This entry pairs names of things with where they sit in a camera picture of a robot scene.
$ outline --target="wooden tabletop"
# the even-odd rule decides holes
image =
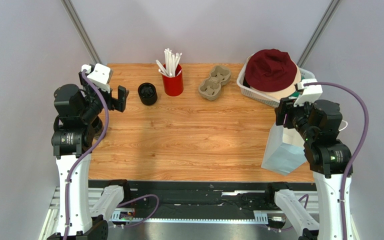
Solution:
[[[242,64],[223,64],[232,71],[221,96],[209,101],[198,93],[215,64],[182,64],[184,91],[164,92],[156,64],[109,64],[110,86],[130,90],[124,113],[109,113],[106,137],[93,151],[90,179],[313,182],[307,163],[288,176],[262,169],[272,107],[241,94],[236,79]],[[141,83],[155,85],[157,102],[143,105]],[[104,113],[100,114],[103,122]]]

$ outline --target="white basket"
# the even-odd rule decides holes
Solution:
[[[252,56],[253,55],[249,56],[246,59],[244,66],[242,67],[241,71],[239,72],[238,79],[236,80],[236,84],[238,84],[238,86],[241,88],[241,94],[243,94],[249,98],[252,98],[254,100],[257,100],[261,103],[264,103],[266,105],[269,105],[273,108],[277,108],[280,104],[280,100],[244,86],[245,69],[247,67],[248,61],[250,60],[250,58]],[[302,68],[299,68],[299,69],[300,69],[300,73],[301,73],[302,78],[304,78],[304,79],[314,79],[315,78],[315,75],[313,73],[311,73],[310,71],[304,70]]]

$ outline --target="hat brim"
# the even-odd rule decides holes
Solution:
[[[302,74],[300,73],[299,66],[297,66],[297,64],[295,64],[295,63],[294,63],[294,65],[297,67],[297,73],[295,74],[294,81],[292,82],[292,84],[289,87],[287,87],[283,90],[280,90],[280,91],[272,91],[272,92],[259,91],[252,86],[250,86],[250,88],[254,91],[257,91],[257,92],[262,93],[264,95],[268,95],[268,96],[275,98],[275,99],[278,99],[278,100],[280,100],[281,98],[289,97],[291,94],[293,94],[296,91],[295,84],[300,83],[300,81],[302,80]]]

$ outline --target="hat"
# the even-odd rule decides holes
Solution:
[[[265,49],[256,52],[247,62],[245,79],[252,89],[276,99],[288,97],[299,83],[299,67],[287,52]]]

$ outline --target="gray wall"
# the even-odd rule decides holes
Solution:
[[[242,63],[261,49],[300,55],[330,0],[72,0],[104,63]]]
[[[369,110],[369,133],[354,164],[351,212],[361,240],[384,239],[384,1],[342,1],[304,66],[319,82],[355,90]],[[363,128],[351,96],[324,87],[322,98],[340,103],[349,127],[340,139],[354,150]]]
[[[0,240],[35,240],[58,172],[53,92],[91,61],[60,1],[0,0]]]

